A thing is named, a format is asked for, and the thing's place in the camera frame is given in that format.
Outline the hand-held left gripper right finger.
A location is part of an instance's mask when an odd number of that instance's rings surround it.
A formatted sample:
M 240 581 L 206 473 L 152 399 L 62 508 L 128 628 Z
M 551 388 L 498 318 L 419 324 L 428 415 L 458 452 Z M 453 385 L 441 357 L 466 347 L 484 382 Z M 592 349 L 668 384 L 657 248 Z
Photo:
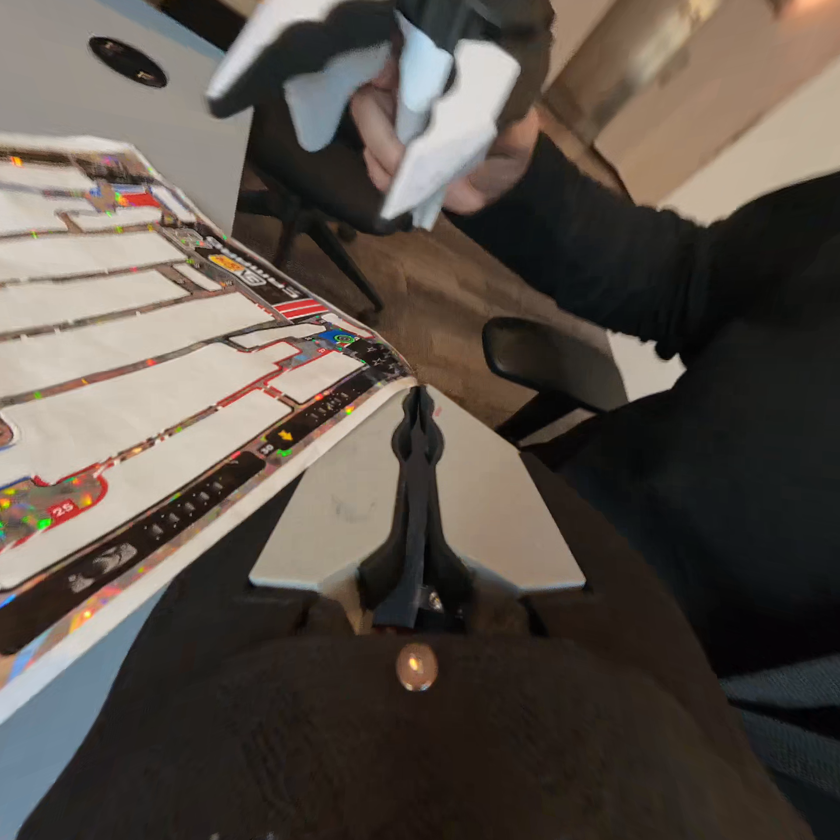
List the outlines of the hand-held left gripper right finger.
M 518 595 L 586 583 L 519 451 L 432 386 L 418 390 L 427 438 L 429 537 L 457 572 Z

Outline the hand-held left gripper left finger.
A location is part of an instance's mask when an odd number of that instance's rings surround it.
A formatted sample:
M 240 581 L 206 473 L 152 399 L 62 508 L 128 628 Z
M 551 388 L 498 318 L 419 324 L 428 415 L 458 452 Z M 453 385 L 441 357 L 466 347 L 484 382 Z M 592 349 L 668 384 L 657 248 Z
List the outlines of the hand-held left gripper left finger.
M 419 388 L 391 396 L 301 476 L 248 580 L 372 612 L 403 575 Z

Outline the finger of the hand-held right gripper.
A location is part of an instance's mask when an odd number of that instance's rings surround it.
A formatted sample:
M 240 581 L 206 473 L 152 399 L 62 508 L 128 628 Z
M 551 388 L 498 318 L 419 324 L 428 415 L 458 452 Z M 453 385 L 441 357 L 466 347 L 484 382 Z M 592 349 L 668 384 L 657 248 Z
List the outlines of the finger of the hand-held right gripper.
M 281 99 L 300 147 L 324 149 L 390 55 L 395 11 L 388 1 L 262 2 L 209 81 L 210 113 L 227 119 Z
M 453 52 L 406 38 L 395 133 L 404 154 L 384 194 L 381 219 L 410 214 L 431 228 L 452 182 L 486 156 L 520 76 L 520 65 L 488 40 L 462 38 Z

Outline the holographic sticker sheet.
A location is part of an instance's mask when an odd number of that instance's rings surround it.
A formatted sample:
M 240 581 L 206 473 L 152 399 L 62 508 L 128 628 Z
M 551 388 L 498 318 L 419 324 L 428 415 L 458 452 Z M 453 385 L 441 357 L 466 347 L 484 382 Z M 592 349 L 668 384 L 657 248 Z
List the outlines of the holographic sticker sheet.
M 2 133 L 2 723 L 417 383 L 142 153 Z

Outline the person's right forearm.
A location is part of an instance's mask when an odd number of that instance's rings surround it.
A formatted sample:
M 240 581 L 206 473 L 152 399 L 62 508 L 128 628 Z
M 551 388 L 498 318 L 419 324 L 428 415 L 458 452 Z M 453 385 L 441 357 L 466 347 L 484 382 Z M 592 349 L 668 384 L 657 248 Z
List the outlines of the person's right forearm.
M 540 135 L 519 182 L 476 213 L 447 211 L 490 256 L 575 317 L 697 354 L 838 244 L 839 174 L 761 195 L 703 225 L 636 205 Z

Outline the black desk grommet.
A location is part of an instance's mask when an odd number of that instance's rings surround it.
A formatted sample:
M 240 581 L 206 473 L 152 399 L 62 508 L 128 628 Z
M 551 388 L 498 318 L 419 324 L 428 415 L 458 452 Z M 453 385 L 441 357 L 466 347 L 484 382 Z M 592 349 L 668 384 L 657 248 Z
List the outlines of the black desk grommet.
M 123 78 L 153 89 L 166 88 L 169 83 L 164 69 L 155 60 L 121 40 L 92 36 L 87 47 L 105 67 Z

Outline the person's right hand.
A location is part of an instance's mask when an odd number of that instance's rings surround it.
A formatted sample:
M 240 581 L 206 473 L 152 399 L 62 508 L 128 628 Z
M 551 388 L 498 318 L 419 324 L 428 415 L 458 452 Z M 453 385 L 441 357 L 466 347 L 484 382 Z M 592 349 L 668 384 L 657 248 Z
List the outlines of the person's right hand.
M 362 141 L 366 171 L 380 193 L 388 192 L 405 153 L 395 131 L 397 83 L 398 69 L 390 59 L 381 74 L 350 100 L 350 115 Z M 521 120 L 498 135 L 483 162 L 451 183 L 444 210 L 456 215 L 476 214 L 510 191 L 529 167 L 540 128 L 539 109 L 533 105 Z

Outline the black office chair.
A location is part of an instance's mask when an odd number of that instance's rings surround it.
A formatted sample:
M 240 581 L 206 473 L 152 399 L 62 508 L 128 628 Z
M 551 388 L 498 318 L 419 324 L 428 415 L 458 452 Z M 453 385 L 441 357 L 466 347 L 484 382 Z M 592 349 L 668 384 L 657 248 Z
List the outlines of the black office chair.
M 573 415 L 601 415 L 629 404 L 611 352 L 524 318 L 490 319 L 481 334 L 491 373 L 534 392 L 534 397 L 497 426 L 509 443 L 520 445 Z
M 361 137 L 346 107 L 335 137 L 319 151 L 300 147 L 291 113 L 284 99 L 254 109 L 246 163 L 265 186 L 242 190 L 239 213 L 271 217 L 280 222 L 278 244 L 270 262 L 288 267 L 296 240 L 306 235 L 381 312 L 384 302 L 333 232 L 336 224 L 351 232 L 384 237 L 413 229 L 412 213 L 383 219 L 382 194 L 369 178 L 362 155 Z

